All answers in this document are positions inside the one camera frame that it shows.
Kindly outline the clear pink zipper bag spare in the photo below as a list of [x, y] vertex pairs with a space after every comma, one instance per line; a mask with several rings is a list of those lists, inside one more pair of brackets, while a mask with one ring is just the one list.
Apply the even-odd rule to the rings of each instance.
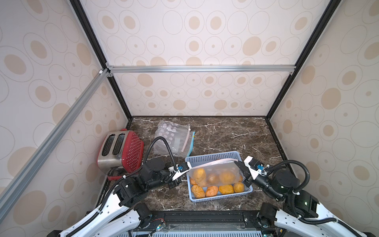
[[158, 124], [155, 137], [163, 137], [167, 141], [174, 157], [186, 158], [190, 152], [192, 132], [190, 125], [181, 125], [162, 120]]

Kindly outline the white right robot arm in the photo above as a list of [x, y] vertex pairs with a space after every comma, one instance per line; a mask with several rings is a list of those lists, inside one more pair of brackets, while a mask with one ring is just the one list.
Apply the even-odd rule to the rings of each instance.
[[264, 166], [259, 160], [247, 157], [235, 164], [246, 186], [254, 184], [270, 198], [284, 202], [283, 208], [267, 202], [262, 204], [257, 214], [261, 227], [275, 226], [303, 237], [373, 236], [349, 226], [304, 190], [311, 174], [301, 162], [285, 160], [274, 166]]

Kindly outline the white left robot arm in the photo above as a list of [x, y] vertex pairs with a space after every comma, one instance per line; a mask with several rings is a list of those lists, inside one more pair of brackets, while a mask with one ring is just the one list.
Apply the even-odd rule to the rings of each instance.
[[178, 186], [181, 177], [190, 170], [189, 162], [167, 167], [161, 158], [148, 160], [133, 173], [117, 180], [101, 204], [86, 217], [66, 230], [52, 231], [49, 236], [111, 237], [136, 228], [145, 229], [153, 215], [141, 201], [152, 189]]

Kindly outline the clear pink zipper bag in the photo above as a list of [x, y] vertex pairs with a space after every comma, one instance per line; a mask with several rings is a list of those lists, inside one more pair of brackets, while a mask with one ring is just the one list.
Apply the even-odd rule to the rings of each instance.
[[239, 168], [235, 165], [235, 161], [236, 161], [235, 159], [221, 159], [221, 160], [208, 162], [208, 163], [205, 163], [202, 165], [194, 165], [194, 163], [193, 163], [193, 164], [191, 164], [192, 169], [188, 172], [188, 176], [189, 176], [190, 180], [194, 180], [192, 178], [194, 170], [197, 168], [204, 168], [206, 171], [206, 180], [204, 180], [201, 183], [196, 183], [194, 180], [195, 184], [197, 184], [198, 186], [200, 186], [202, 188], [203, 187], [209, 187], [209, 186], [222, 186], [223, 184], [220, 182], [220, 180], [219, 180], [219, 183], [217, 185], [210, 185], [207, 182], [207, 176], [211, 173], [215, 173], [217, 175], [220, 175], [222, 172], [231, 171], [236, 175], [235, 182], [233, 183], [233, 184], [235, 184], [237, 182], [242, 181], [242, 176], [240, 174]]

